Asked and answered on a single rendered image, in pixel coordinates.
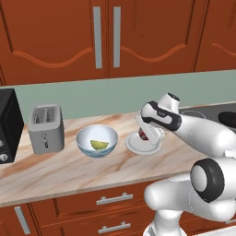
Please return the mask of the dark red steak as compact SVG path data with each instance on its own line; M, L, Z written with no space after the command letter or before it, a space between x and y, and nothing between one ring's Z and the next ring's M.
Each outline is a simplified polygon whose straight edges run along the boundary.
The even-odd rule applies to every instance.
M146 136L145 132L142 130L142 128L139 128L138 134L142 140L148 140L148 137Z

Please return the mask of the yellow-green lemon wedge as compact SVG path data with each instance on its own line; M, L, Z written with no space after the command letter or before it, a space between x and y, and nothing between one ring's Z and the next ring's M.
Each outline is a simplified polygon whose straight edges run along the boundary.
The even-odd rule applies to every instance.
M109 145L108 142L98 140L91 140L90 144L95 150L104 150Z

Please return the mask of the red-brown drawer front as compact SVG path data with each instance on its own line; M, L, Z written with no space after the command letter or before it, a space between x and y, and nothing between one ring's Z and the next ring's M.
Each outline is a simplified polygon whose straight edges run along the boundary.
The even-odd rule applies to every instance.
M53 200L56 216L58 218L84 218L143 206L145 204L144 190L148 185L150 185L150 182L134 183L77 195L57 197ZM96 201L100 200L102 196L114 197L122 193L132 194L133 198L107 205L96 205Z
M154 214L147 208L138 207L123 212L41 226L41 234L42 236L142 236L144 229L153 218ZM102 226L116 226L123 221L131 223L131 227L98 234Z

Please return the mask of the red-brown base cupboard door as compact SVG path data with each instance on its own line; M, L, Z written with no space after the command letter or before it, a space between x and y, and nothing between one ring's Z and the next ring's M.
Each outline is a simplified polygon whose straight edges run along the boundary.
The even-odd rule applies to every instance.
M30 229L30 235L24 234L14 207L21 207ZM40 236L27 204L0 207L0 236Z

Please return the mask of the pale blue bowl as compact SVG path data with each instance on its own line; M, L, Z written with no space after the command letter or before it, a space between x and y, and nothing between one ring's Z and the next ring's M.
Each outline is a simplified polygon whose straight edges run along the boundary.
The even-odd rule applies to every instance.
M90 144L91 140L108 142L109 145L104 150L95 150ZM102 158L114 150L118 143L118 134L108 125L92 124L78 131L76 142L85 155L92 158Z

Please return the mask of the white round plate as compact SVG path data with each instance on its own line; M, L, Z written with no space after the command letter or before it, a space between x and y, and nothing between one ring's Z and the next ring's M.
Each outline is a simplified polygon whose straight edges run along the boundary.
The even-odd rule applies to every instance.
M152 155L162 148L162 142L152 145L149 140L143 140L138 132L130 133L125 138L124 144L130 151L138 155Z

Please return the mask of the grey hob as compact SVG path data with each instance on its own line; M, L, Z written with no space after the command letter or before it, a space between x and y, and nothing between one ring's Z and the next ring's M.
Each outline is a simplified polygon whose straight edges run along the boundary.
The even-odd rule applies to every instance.
M180 114L195 116L195 117L199 117L199 118L206 118L208 120L217 122L219 124L222 124L218 120L218 115L221 112L236 112L236 102L212 104L212 105L207 105L207 106L198 106L198 107L189 107L189 108L181 108L179 110ZM230 127L228 127L228 128L231 129L236 134L236 128L230 128Z

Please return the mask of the black microwave oven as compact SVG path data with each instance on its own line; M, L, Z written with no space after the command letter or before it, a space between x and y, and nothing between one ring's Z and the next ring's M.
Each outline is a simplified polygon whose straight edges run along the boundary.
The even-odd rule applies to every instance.
M24 122L13 88L0 89L0 164L15 161Z

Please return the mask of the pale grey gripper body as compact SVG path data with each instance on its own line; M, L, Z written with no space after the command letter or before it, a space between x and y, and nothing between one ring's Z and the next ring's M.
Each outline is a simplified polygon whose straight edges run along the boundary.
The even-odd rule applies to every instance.
M140 114L136 116L136 121L152 145L157 145L165 137L160 128L144 123Z

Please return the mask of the black pan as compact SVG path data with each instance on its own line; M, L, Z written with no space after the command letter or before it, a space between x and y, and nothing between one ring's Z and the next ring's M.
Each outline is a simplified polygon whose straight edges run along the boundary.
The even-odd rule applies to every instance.
M230 128L236 128L236 112L221 112L218 120Z

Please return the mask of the red-brown wall cupboard door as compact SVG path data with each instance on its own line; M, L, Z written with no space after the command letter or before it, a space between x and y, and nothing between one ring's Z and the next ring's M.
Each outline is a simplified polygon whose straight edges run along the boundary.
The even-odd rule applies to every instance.
M195 71L236 69L236 0L209 0Z
M93 7L100 7L102 69L95 66ZM0 0L0 84L108 76L108 0Z
M113 7L121 7L120 67L113 67ZM205 0L109 0L111 77L193 70Z

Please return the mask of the grey metal toaster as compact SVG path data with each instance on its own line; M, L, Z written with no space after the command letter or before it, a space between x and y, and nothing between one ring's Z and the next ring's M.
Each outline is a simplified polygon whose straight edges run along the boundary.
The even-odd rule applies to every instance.
M59 105L36 106L29 117L28 132L35 154L60 152L65 147L65 130Z

